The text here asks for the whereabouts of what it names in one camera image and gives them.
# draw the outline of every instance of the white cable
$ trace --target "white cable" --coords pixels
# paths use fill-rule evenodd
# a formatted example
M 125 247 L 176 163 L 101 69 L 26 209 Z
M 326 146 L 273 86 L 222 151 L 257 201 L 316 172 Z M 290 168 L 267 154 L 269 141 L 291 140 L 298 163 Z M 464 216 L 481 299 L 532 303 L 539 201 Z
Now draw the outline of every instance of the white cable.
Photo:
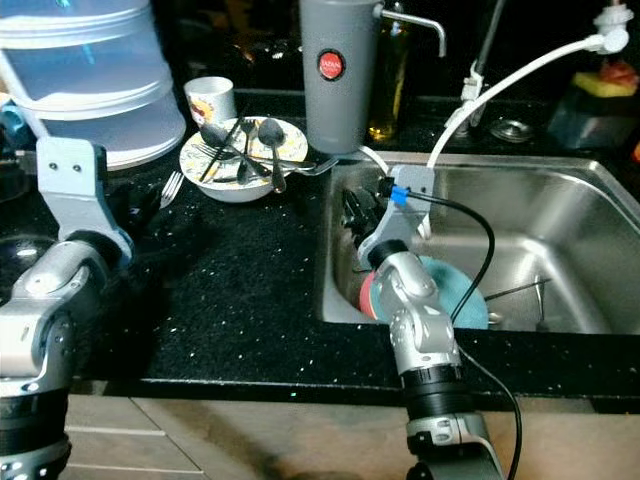
M 580 40 L 579 42 L 570 43 L 563 47 L 556 48 L 546 55 L 536 58 L 532 62 L 522 67 L 520 70 L 516 70 L 504 80 L 496 83 L 493 87 L 480 95 L 476 100 L 473 100 L 472 102 L 464 105 L 460 109 L 458 115 L 455 118 L 450 119 L 451 123 L 449 123 L 444 132 L 442 132 L 442 135 L 440 135 L 440 138 L 436 142 L 436 145 L 435 147 L 433 147 L 433 151 L 429 156 L 427 168 L 435 167 L 438 156 L 440 155 L 440 153 L 442 153 L 442 149 L 444 148 L 445 144 L 449 141 L 458 127 L 462 125 L 462 123 L 467 118 L 469 118 L 479 107 L 487 103 L 489 100 L 491 100 L 506 88 L 509 88 L 518 80 L 526 77 L 527 75 L 539 69 L 540 67 L 543 67 L 547 63 L 553 62 L 554 60 L 562 58 L 565 55 L 569 55 L 571 53 L 579 52 L 581 50 L 593 49 L 594 47 L 601 46 L 604 44 L 604 41 L 605 37 L 602 35 L 591 35 L 584 40 Z
M 380 167 L 380 169 L 385 175 L 389 175 L 389 165 L 387 165 L 387 163 L 382 159 L 382 157 L 378 153 L 374 152 L 372 149 L 364 145 L 360 145 L 359 150 L 362 153 L 364 153 L 367 157 L 369 157 L 371 160 L 373 160 L 376 163 L 376 165 Z

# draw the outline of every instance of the sink basin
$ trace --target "sink basin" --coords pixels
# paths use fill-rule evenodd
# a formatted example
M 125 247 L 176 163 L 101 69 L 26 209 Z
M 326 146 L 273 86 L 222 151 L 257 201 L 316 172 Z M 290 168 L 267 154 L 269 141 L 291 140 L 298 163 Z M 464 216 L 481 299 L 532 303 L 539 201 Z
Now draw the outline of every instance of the sink basin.
M 406 152 L 383 157 L 390 164 L 427 159 Z M 479 287 L 488 299 L 489 328 L 640 334 L 640 205 L 604 167 L 549 157 L 445 155 L 439 162 L 435 195 L 475 209 L 496 234 L 493 262 Z M 341 224 L 342 191 L 375 189 L 379 176 L 370 162 L 333 169 L 319 278 L 324 321 L 372 323 L 356 308 L 367 272 Z M 411 250 L 473 277 L 487 248 L 484 231 L 436 205 L 431 226 L 432 237 L 416 235 Z M 538 291 L 531 286 L 536 278 L 544 282 Z

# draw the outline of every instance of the spoon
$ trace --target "spoon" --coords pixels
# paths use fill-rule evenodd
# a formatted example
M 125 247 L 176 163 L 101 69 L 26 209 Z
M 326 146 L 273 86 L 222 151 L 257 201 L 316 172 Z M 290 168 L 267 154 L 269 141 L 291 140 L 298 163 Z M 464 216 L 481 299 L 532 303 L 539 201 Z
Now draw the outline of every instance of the spoon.
M 287 182 L 280 167 L 280 157 L 278 157 L 278 147 L 284 143 L 284 131 L 278 122 L 272 118 L 264 120 L 258 128 L 258 138 L 267 147 L 271 147 L 273 152 L 273 171 L 271 173 L 271 183 L 276 193 L 282 193 L 287 189 Z
M 240 158 L 244 159 L 249 164 L 249 167 L 260 177 L 268 177 L 269 175 L 271 175 L 271 172 L 267 167 L 265 167 L 264 165 L 260 165 L 249 155 L 242 153 L 233 145 L 225 145 L 224 140 L 227 137 L 227 131 L 224 128 L 212 123 L 205 123 L 200 130 L 200 135 L 202 136 L 202 140 L 204 140 L 204 143 L 206 143 L 210 147 L 230 148 L 231 150 L 233 150 L 237 155 L 240 156 Z

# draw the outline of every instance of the gray thermos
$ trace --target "gray thermos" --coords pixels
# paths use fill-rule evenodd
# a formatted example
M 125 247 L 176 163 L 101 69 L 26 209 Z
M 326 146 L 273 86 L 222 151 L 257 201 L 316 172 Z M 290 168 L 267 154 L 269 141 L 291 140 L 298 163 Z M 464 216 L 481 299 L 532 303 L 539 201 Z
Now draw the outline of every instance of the gray thermos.
M 380 33 L 374 9 L 381 4 L 300 0 L 307 140 L 320 152 L 362 145 Z

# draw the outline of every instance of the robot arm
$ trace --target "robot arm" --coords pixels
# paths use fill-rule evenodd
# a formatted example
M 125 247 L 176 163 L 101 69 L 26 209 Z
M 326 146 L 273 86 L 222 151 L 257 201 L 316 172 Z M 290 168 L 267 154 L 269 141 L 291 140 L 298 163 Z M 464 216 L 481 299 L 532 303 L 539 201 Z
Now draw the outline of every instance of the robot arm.
M 38 142 L 39 189 L 60 241 L 0 308 L 0 480 L 55 479 L 70 454 L 74 325 L 95 310 L 109 271 L 132 257 L 102 196 L 103 154 L 82 140 Z
M 412 166 L 392 171 L 401 187 L 430 193 L 429 173 Z M 358 248 L 361 266 L 375 271 L 371 310 L 389 325 L 409 416 L 408 446 L 418 457 L 407 478 L 503 480 L 483 417 L 474 411 L 462 380 L 460 350 L 451 318 L 438 300 L 438 286 L 407 248 L 424 214 L 424 202 L 401 205 L 392 199 Z

